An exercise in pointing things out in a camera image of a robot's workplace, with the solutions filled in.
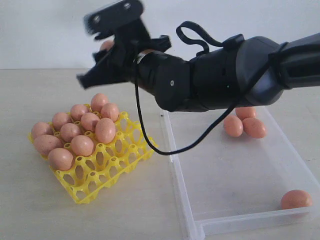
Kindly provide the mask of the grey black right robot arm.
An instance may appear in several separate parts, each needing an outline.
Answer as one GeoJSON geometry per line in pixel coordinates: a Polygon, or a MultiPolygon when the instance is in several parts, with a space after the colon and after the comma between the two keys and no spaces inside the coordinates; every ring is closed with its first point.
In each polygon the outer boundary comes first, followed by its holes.
{"type": "Polygon", "coordinates": [[[268,106],[284,90],[320,84],[320,36],[278,44],[266,37],[236,35],[223,47],[184,60],[166,53],[166,35],[154,39],[115,38],[110,50],[94,54],[95,66],[77,79],[85,89],[137,83],[169,112],[206,112],[268,106]]]}

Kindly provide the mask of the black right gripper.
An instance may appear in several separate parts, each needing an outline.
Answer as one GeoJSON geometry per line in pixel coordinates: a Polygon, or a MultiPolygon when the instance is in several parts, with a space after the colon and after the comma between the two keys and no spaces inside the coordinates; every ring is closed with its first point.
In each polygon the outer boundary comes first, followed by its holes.
{"type": "Polygon", "coordinates": [[[111,41],[114,41],[114,46],[110,50],[99,50],[93,54],[95,65],[92,69],[85,74],[76,75],[83,89],[131,82],[135,74],[134,65],[141,52],[165,52],[171,47],[170,37],[167,35],[151,38],[148,42],[125,42],[118,37],[111,41]]]}

